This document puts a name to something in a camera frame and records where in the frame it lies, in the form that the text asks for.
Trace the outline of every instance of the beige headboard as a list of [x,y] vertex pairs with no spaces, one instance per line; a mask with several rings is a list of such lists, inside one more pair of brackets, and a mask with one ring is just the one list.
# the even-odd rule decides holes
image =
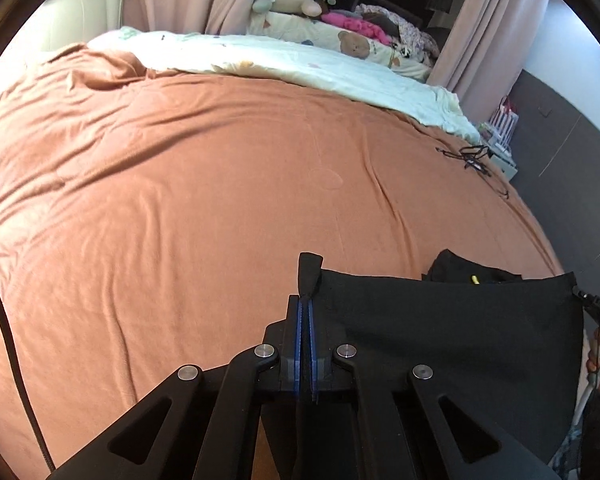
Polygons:
[[47,0],[22,26],[0,56],[0,93],[40,52],[89,41],[120,27],[122,0]]

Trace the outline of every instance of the folded black clothing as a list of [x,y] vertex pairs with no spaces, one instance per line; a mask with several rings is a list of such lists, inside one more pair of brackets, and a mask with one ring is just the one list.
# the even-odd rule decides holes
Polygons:
[[465,260],[449,249],[442,251],[433,261],[427,274],[423,274],[424,282],[444,283],[509,283],[521,282],[522,276],[512,274],[495,267],[485,267]]

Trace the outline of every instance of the pink cloth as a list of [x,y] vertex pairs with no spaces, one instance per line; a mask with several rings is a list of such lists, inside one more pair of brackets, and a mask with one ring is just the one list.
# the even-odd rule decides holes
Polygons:
[[365,20],[358,20],[356,18],[348,18],[337,12],[323,14],[320,18],[330,25],[352,30],[366,38],[379,41],[383,45],[391,45],[391,39],[384,33],[384,30],[373,23],[366,22]]

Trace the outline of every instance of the black charging cable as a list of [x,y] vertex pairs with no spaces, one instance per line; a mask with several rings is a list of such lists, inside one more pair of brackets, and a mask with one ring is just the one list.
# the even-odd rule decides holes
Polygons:
[[485,156],[489,156],[491,150],[488,146],[465,146],[464,148],[460,148],[458,153],[450,152],[449,150],[444,150],[442,148],[436,148],[437,152],[442,153],[444,156],[448,156],[449,158],[454,158],[456,160],[464,160],[464,168],[474,168],[480,174],[484,176],[491,176],[491,172],[487,169],[487,167],[480,162],[481,158]]
[[36,419],[36,414],[33,412],[33,407],[31,406],[29,395],[27,395],[27,389],[24,385],[24,379],[22,378],[22,372],[20,371],[20,364],[18,362],[18,354],[16,353],[16,344],[13,340],[13,333],[11,333],[9,319],[7,318],[7,313],[4,310],[4,305],[2,304],[1,299],[0,332],[2,332],[4,346],[7,350],[7,357],[9,358],[11,373],[13,375],[13,381],[16,383],[16,389],[18,390],[18,395],[20,396],[20,402],[22,402],[24,411],[25,413],[27,413],[29,424],[31,425],[33,434],[36,437],[36,441],[38,442],[38,447],[42,452],[42,456],[45,458],[46,465],[48,466],[49,471],[53,472],[56,470],[56,466],[54,465],[54,461],[51,458],[51,453],[49,453],[49,448],[46,446],[45,437],[42,435],[42,430],[40,430],[40,425],[38,424],[38,420]]

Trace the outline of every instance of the bed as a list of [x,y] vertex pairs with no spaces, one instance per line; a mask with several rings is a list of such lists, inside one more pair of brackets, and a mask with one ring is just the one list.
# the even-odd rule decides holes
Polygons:
[[[29,68],[0,96],[0,293],[56,463],[179,365],[259,343],[301,251],[414,279],[444,249],[562,272],[495,168],[436,150],[472,128],[443,89],[271,38],[124,28]],[[0,452],[46,476],[1,337]]]

